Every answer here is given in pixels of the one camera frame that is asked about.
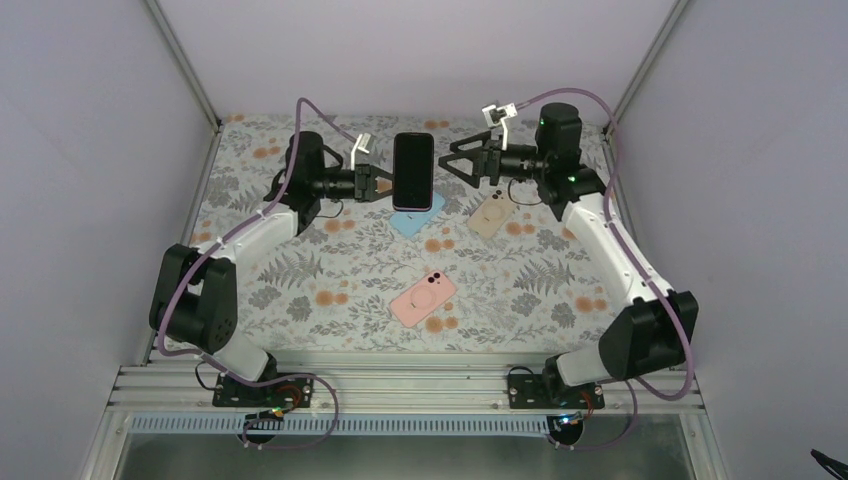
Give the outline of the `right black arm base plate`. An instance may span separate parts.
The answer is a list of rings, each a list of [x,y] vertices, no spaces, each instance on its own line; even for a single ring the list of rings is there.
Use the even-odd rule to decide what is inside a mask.
[[[507,396],[511,409],[603,409],[603,389],[596,383],[565,386],[552,374],[535,373],[516,366],[506,374]]]

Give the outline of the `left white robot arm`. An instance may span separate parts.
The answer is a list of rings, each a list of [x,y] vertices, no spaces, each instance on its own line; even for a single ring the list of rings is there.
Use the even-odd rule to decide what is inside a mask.
[[[302,234],[322,200],[372,203],[392,193],[391,173],[367,163],[344,167],[342,156],[314,131],[291,136],[285,160],[266,206],[216,240],[166,250],[149,312],[160,353],[172,355],[168,340],[183,344],[183,353],[239,382],[239,392],[255,405],[276,396],[279,380],[274,357],[237,330],[240,276]]]

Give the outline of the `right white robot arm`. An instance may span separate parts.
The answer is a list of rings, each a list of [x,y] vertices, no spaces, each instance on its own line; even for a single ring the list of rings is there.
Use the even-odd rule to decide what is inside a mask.
[[[555,407],[578,397],[580,386],[690,365],[699,306],[659,275],[626,231],[611,203],[611,189],[582,161],[583,123],[578,109],[555,102],[539,113],[532,145],[508,135],[480,133],[450,144],[438,164],[468,185],[503,177],[532,180],[542,203],[574,233],[599,268],[619,310],[597,343],[549,358],[541,391]]]

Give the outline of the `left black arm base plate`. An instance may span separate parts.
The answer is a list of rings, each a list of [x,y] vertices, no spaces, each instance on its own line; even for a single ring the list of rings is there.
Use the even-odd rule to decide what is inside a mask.
[[[213,392],[212,405],[219,408],[309,408],[314,388],[312,378],[296,378],[267,387],[251,387],[230,377],[221,377]]]

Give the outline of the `black smartphone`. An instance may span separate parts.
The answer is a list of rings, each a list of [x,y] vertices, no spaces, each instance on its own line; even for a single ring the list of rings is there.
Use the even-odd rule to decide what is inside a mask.
[[[432,207],[434,147],[434,137],[426,132],[394,137],[392,206],[396,211],[421,212]]]

